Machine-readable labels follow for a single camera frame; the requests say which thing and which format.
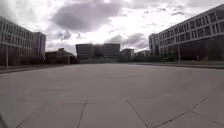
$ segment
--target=white cloud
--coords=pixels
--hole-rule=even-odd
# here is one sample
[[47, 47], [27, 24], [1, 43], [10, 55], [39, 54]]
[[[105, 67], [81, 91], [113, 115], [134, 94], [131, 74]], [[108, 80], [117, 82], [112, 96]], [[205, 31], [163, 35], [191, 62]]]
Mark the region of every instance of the white cloud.
[[[47, 43], [60, 43], [57, 47], [63, 46], [61, 43], [71, 46], [77, 43], [103, 43], [116, 35], [128, 40], [136, 33], [141, 33], [143, 35], [141, 41], [147, 42], [149, 34], [160, 32], [220, 3], [222, 0], [0, 0], [0, 16], [29, 30], [45, 33], [48, 36]], [[67, 17], [74, 15], [65, 7], [85, 4], [92, 7], [82, 9], [91, 12], [89, 16], [87, 13], [81, 13], [81, 10], [70, 8], [76, 11], [78, 20], [88, 23], [89, 26], [85, 31], [76, 29], [74, 26], [77, 24], [74, 25], [73, 22], [69, 27], [68, 24], [58, 25], [52, 22], [63, 9], [66, 10]], [[90, 30], [93, 22], [99, 25]], [[133, 42], [129, 47], [139, 46], [144, 45]]]

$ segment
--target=gray cloud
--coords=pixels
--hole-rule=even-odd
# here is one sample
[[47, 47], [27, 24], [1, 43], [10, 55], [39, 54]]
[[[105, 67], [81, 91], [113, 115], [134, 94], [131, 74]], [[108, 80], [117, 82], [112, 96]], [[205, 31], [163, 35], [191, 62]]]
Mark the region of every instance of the gray cloud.
[[72, 34], [70, 31], [65, 30], [65, 32], [59, 32], [55, 36], [56, 39], [67, 40], [71, 38]]
[[189, 7], [209, 9], [223, 3], [223, 0], [191, 0], [188, 3]]
[[106, 40], [104, 43], [122, 43], [123, 42], [123, 37], [121, 35], [117, 35], [112, 37], [109, 40]]
[[64, 29], [88, 32], [109, 22], [109, 17], [117, 16], [120, 4], [89, 1], [67, 5], [58, 10], [52, 21]]
[[148, 48], [147, 38], [142, 33], [135, 33], [128, 36], [126, 39], [120, 35], [105, 41], [105, 43], [120, 43], [121, 48], [134, 47], [136, 49]]
[[16, 22], [15, 15], [8, 0], [0, 0], [0, 16], [10, 21]]
[[184, 15], [184, 14], [185, 14], [184, 12], [175, 12], [175, 13], [172, 13], [171, 16]]
[[64, 48], [66, 51], [71, 52], [72, 54], [76, 55], [76, 48], [75, 45], [70, 45], [67, 43], [47, 43], [46, 50], [53, 51], [58, 50], [59, 48]]

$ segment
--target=pole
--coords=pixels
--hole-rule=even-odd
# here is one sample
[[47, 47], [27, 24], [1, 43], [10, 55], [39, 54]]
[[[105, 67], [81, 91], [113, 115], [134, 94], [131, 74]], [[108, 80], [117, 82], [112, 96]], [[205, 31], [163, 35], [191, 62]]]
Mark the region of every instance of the pole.
[[6, 45], [6, 71], [8, 71], [9, 68], [9, 46]]
[[178, 49], [178, 63], [180, 63], [180, 45], [179, 45], [179, 42], [177, 44], [177, 49]]
[[70, 64], [70, 56], [68, 56], [68, 64]]

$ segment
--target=modern building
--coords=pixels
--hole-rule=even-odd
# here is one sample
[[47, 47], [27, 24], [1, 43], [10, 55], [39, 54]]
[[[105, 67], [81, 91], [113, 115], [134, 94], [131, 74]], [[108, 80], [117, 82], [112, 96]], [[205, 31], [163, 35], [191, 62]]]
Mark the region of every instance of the modern building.
[[149, 36], [149, 49], [151, 56], [159, 56], [159, 41], [158, 35], [152, 34]]
[[172, 26], [157, 36], [161, 57], [223, 60], [224, 4]]
[[93, 44], [77, 44], [76, 52], [79, 59], [91, 59], [94, 57]]
[[33, 52], [41, 56], [45, 56], [46, 35], [36, 32], [34, 33]]
[[34, 51], [44, 54], [46, 36], [33, 33], [0, 17], [0, 55], [31, 56]]
[[120, 57], [124, 61], [132, 60], [135, 57], [134, 49], [126, 48], [120, 52]]
[[120, 53], [120, 44], [104, 44], [103, 56], [105, 58], [117, 58]]
[[60, 48], [57, 51], [45, 53], [47, 64], [71, 64], [74, 63], [75, 55]]
[[77, 44], [76, 52], [79, 59], [92, 59], [99, 57], [117, 58], [120, 52], [120, 44]]
[[151, 54], [150, 54], [149, 50], [142, 50], [142, 51], [139, 51], [139, 52], [135, 53], [135, 56], [149, 57], [150, 55]]

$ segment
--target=concrete pavement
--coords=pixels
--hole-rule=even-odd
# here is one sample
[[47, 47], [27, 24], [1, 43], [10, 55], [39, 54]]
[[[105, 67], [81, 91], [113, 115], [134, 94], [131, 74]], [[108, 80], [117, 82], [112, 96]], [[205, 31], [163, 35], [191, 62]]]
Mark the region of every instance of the concrete pavement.
[[224, 70], [126, 64], [0, 74], [10, 128], [222, 128]]

